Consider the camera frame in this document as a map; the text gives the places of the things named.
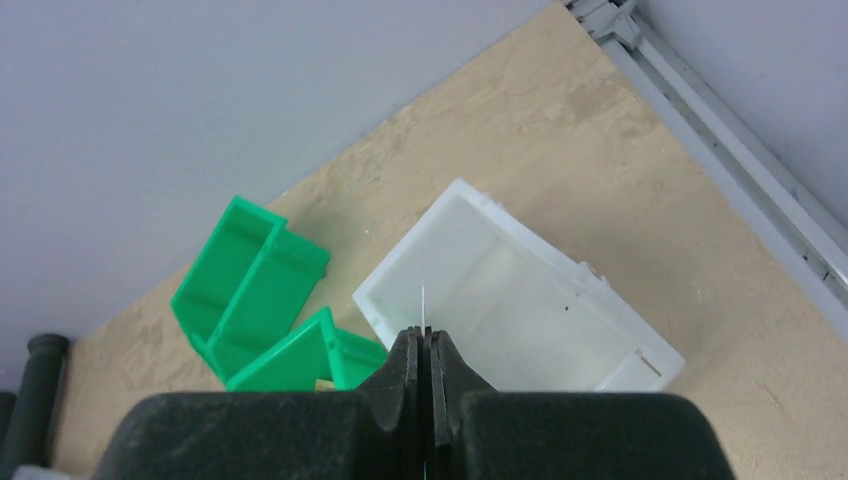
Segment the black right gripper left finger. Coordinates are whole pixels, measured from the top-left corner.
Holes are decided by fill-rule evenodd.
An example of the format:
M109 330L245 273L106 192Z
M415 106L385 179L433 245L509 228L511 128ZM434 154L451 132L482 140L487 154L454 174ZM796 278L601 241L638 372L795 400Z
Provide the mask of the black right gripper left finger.
M421 330L354 390L177 392L125 416L96 479L418 479Z

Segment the silver VIP card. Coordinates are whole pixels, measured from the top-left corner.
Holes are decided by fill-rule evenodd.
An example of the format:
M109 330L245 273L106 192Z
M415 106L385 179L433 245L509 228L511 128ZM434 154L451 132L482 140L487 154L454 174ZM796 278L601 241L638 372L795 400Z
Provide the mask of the silver VIP card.
M427 276L426 269L421 268L420 277L420 327L422 332L427 328Z

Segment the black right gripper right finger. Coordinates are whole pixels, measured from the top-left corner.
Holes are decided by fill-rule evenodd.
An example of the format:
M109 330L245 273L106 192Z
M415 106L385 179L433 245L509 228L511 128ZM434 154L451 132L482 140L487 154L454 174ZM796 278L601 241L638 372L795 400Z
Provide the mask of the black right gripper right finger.
M427 329L429 479L732 479L705 415L663 393L499 392Z

